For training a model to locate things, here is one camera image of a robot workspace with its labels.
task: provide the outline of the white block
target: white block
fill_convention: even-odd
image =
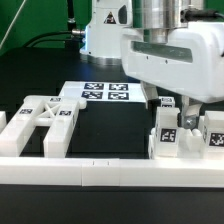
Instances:
[[[175,107],[174,97],[160,96],[159,99],[161,100],[161,107]]]
[[[45,139],[44,156],[64,158],[79,113],[79,103],[62,104]]]
[[[34,118],[43,110],[43,100],[27,100],[0,134],[0,156],[19,156],[32,135]]]
[[[5,112],[0,111],[0,134],[6,126],[6,116]]]
[[[119,159],[92,160],[82,166],[83,186],[119,186]]]
[[[0,158],[0,184],[82,185],[82,160]]]

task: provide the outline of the white plastic part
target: white plastic part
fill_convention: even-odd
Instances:
[[[201,102],[221,101],[223,40],[223,23],[190,22],[188,28],[169,31],[166,46],[190,49],[193,61],[186,62],[134,51],[132,42],[143,42],[143,31],[126,28],[121,38],[122,65],[128,76],[144,82]]]
[[[83,186],[119,186],[119,159],[94,159],[82,166]]]
[[[224,164],[202,159],[0,158],[0,184],[223,188]]]
[[[0,134],[0,156],[18,157],[36,126],[49,126],[44,139],[45,157],[65,157],[84,98],[28,96]]]
[[[159,96],[159,99],[161,100],[161,107],[175,107],[174,97]]]
[[[176,157],[179,143],[178,108],[157,107],[154,136],[155,157]]]
[[[6,126],[6,115],[5,112],[0,111],[0,134]]]
[[[224,112],[206,111],[203,127],[203,157],[205,159],[224,159]]]
[[[127,23],[120,24],[118,11],[127,7]],[[106,22],[108,16],[113,17],[113,23]],[[131,0],[92,1],[92,19],[86,26],[86,44],[80,50],[82,55],[102,59],[121,59],[120,34],[123,27],[132,25]]]
[[[224,112],[206,111],[199,129],[174,126],[178,109],[157,108],[156,128],[149,136],[149,155],[155,159],[224,159]]]

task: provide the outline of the metal cylinder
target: metal cylinder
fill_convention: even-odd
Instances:
[[[149,30],[149,42],[152,44],[166,44],[169,29],[186,27],[181,22],[180,12],[188,9],[191,0],[140,0],[134,9],[138,19],[138,27]]]
[[[144,29],[168,29],[169,4],[173,0],[140,0],[141,27]]]

